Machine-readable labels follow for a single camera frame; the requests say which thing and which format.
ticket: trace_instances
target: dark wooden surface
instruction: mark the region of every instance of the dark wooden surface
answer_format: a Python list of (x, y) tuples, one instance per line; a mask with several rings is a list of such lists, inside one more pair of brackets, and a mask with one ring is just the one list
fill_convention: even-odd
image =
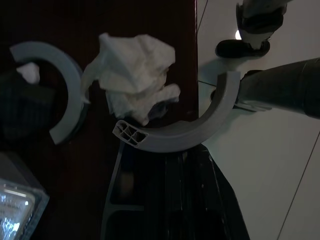
[[(8, 47), (43, 41), (69, 54), (84, 69), (98, 54), (98, 36), (149, 34), (175, 48), (167, 83), (181, 89), (180, 101), (154, 126), (198, 117), (196, 0), (13, 0), (1, 3), (0, 71), (14, 66)], [(43, 64), (43, 85), (61, 97), (51, 125), (62, 116), (67, 92), (62, 77)], [(54, 145), (49, 129), (0, 151), (17, 152), (50, 196), (33, 239), (99, 239), (102, 213), (119, 140), (112, 134), (105, 93), (95, 82), (82, 128), (67, 143)]]

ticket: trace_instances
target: gray plastic arc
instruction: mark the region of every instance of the gray plastic arc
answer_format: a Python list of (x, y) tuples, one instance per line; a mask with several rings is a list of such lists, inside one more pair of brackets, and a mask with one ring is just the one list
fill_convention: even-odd
[(162, 128), (138, 128), (119, 120), (113, 134), (148, 152), (172, 153), (192, 148), (210, 138), (223, 124), (234, 107), (239, 85), (240, 72), (228, 71), (219, 75), (210, 107), (195, 121), (179, 121)]
[(44, 42), (22, 42), (12, 46), (10, 51), (16, 62), (45, 60), (54, 65), (62, 74), (68, 91), (68, 102), (62, 119), (50, 130), (53, 142), (62, 143), (72, 134), (84, 108), (80, 92), (81, 68), (66, 53)]

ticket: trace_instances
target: crumpled tissue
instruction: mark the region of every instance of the crumpled tissue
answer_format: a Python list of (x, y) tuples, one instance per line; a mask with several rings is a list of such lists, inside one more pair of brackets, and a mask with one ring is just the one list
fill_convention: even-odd
[(87, 65), (81, 77), (81, 94), (94, 80), (106, 90), (109, 112), (117, 118), (131, 116), (143, 126), (151, 115), (162, 117), (166, 111), (159, 103), (178, 102), (176, 84), (164, 86), (167, 71), (175, 58), (175, 49), (149, 35), (136, 37), (99, 36), (98, 56)]

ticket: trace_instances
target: curved plastic piece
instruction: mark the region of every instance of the curved plastic piece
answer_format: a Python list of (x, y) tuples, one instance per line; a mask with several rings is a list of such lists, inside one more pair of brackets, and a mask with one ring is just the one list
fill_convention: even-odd
[(10, 51), (16, 62), (45, 60), (62, 74), (68, 91), (68, 102), (62, 119), (50, 130), (53, 142), (62, 143), (77, 126), (84, 107), (80, 92), (81, 68), (66, 53), (44, 42), (22, 42), (12, 46)]
[(233, 109), (240, 84), (240, 72), (228, 71), (218, 76), (210, 107), (193, 122), (179, 121), (162, 128), (137, 128), (119, 120), (113, 133), (125, 143), (144, 151), (172, 153), (201, 144), (223, 124)]

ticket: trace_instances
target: white tile floor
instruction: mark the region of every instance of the white tile floor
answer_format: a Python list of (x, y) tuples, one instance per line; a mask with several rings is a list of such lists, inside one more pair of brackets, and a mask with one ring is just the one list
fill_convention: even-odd
[[(200, 115), (210, 104), (214, 86), (209, 84), (215, 84), (219, 73), (237, 70), (244, 75), (249, 70), (264, 70), (320, 57), (320, 2), (294, 0), (288, 4), (283, 26), (272, 36), (271, 50), (265, 57), (247, 61), (217, 58), (216, 45), (235, 37), (237, 2), (208, 0), (206, 5), (206, 0), (198, 0), (198, 22), (204, 11), (198, 31)], [(289, 111), (273, 109), (247, 113), (233, 110), (221, 129), (204, 142), (234, 188), (251, 240), (278, 239), (319, 131), (319, 120)], [(317, 149), (320, 152), (320, 143), (314, 152)], [(302, 181), (300, 188), (309, 182), (308, 179)], [(303, 192), (299, 189), (296, 197), (302, 196)], [(302, 222), (292, 220), (302, 214), (302, 205), (303, 200), (293, 201), (294, 212), (289, 212), (280, 239), (301, 239), (302, 235), (291, 231), (294, 224), (300, 224), (298, 229), (306, 232), (307, 239), (312, 239), (310, 234), (315, 234), (314, 229), (304, 230)], [(318, 229), (316, 238), (320, 239)]]

